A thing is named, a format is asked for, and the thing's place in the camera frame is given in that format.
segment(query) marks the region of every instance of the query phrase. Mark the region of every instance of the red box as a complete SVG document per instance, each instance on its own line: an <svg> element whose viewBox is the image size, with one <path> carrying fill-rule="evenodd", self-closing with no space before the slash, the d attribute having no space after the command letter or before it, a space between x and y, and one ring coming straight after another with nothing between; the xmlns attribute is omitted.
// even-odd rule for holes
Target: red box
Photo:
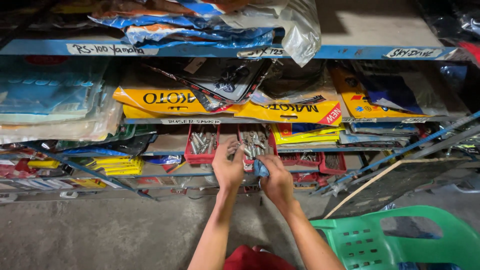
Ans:
<svg viewBox="0 0 480 270"><path fill-rule="evenodd" d="M279 153L278 156L280 159L283 155L293 155L292 160L282 160L283 166L293 166L298 163L299 161L299 154L298 153Z"/></svg>
<svg viewBox="0 0 480 270"><path fill-rule="evenodd" d="M188 139L187 139L187 146L185 148L185 160L189 164L204 164L204 163L212 163L213 158L215 157L215 149L212 149L211 154L192 154L190 145L190 136L192 135L192 125L190 124L190 128L188 130ZM216 128L216 145L218 145L218 137L220 137L220 125Z"/></svg>
<svg viewBox="0 0 480 270"><path fill-rule="evenodd" d="M347 172L347 166L345 164L345 156L343 152L335 152L338 156L338 169L331 169L327 168L325 164L325 153L320 152L320 166L318 166L318 170L321 173L326 174L344 174Z"/></svg>
<svg viewBox="0 0 480 270"><path fill-rule="evenodd" d="M237 130L238 130L238 137L239 137L239 141L240 141L241 137L242 137L242 136L240 136L240 132L241 132L240 131L240 124L237 126ZM270 135L268 136L267 141L268 141L268 145L273 147L273 153L278 156L278 152L276 150L275 137L274 137L272 132L270 132ZM252 172L254 161L255 160L247 159L247 155L243 154L243 170L246 171L246 172Z"/></svg>
<svg viewBox="0 0 480 270"><path fill-rule="evenodd" d="M297 162L298 165L308 166L308 167L318 167L318 165L320 165L320 162L322 161L320 159L320 154L318 152L316 153L318 161L301 160L300 157L303 155L303 153L299 153L298 155L299 155L299 161Z"/></svg>
<svg viewBox="0 0 480 270"><path fill-rule="evenodd" d="M311 183L315 182L318 178L318 173L317 172L311 172L307 175L301 176L300 174L303 174L301 172L294 172L292 173L293 176L293 182L297 183Z"/></svg>
<svg viewBox="0 0 480 270"><path fill-rule="evenodd" d="M324 186L328 185L327 180L328 180L330 177L332 177L331 174L319 173L316 181L318 182L318 184L319 184L320 187L324 187Z"/></svg>

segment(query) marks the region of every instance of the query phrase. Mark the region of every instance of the wooden board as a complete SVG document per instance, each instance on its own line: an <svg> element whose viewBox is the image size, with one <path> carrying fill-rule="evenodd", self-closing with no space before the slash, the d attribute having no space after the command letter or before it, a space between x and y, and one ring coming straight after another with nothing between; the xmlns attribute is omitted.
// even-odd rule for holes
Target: wooden board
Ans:
<svg viewBox="0 0 480 270"><path fill-rule="evenodd" d="M406 192L427 184L469 158L400 160L342 200L324 219L338 219L375 212Z"/></svg>

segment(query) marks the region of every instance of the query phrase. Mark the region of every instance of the hand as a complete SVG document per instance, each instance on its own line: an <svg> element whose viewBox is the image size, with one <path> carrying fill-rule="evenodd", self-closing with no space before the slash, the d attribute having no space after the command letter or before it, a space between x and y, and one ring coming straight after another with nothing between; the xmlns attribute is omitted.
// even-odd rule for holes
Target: hand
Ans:
<svg viewBox="0 0 480 270"><path fill-rule="evenodd" d="M229 138L225 143L219 144L212 162L220 190L238 189L243 180L243 148L238 147L238 140L235 137ZM233 161L227 156L235 153Z"/></svg>
<svg viewBox="0 0 480 270"><path fill-rule="evenodd" d="M293 197L292 174L285 169L278 156L259 155L256 158L267 167L270 173L270 176L260 179L260 186L278 210L283 212L296 201Z"/></svg>

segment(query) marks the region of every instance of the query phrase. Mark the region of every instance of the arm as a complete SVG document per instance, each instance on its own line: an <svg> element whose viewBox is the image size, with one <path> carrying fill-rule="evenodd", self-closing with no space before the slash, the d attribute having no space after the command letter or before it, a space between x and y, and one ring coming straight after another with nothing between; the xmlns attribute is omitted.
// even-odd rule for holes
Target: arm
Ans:
<svg viewBox="0 0 480 270"><path fill-rule="evenodd" d="M260 185L275 204L292 231L307 270L345 270L340 260L321 238L293 197L293 178L278 156L257 156L270 172Z"/></svg>
<svg viewBox="0 0 480 270"><path fill-rule="evenodd" d="M238 188L243 180L243 146L230 138L216 150L212 166L220 185L216 203L188 270L222 270L227 252L227 239L233 205ZM227 155L235 153L233 161Z"/></svg>

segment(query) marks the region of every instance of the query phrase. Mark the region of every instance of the cloth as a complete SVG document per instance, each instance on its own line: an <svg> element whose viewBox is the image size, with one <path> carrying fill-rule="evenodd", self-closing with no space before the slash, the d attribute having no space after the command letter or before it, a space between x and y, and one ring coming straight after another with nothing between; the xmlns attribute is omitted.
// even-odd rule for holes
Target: cloth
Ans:
<svg viewBox="0 0 480 270"><path fill-rule="evenodd" d="M265 165L260 160L255 160L253 162L253 174L255 176L261 176L261 177L266 177L270 175L267 167L265 167Z"/></svg>
<svg viewBox="0 0 480 270"><path fill-rule="evenodd" d="M291 264L279 256L254 251L247 245L241 245L225 260L223 270L295 270Z"/></svg>

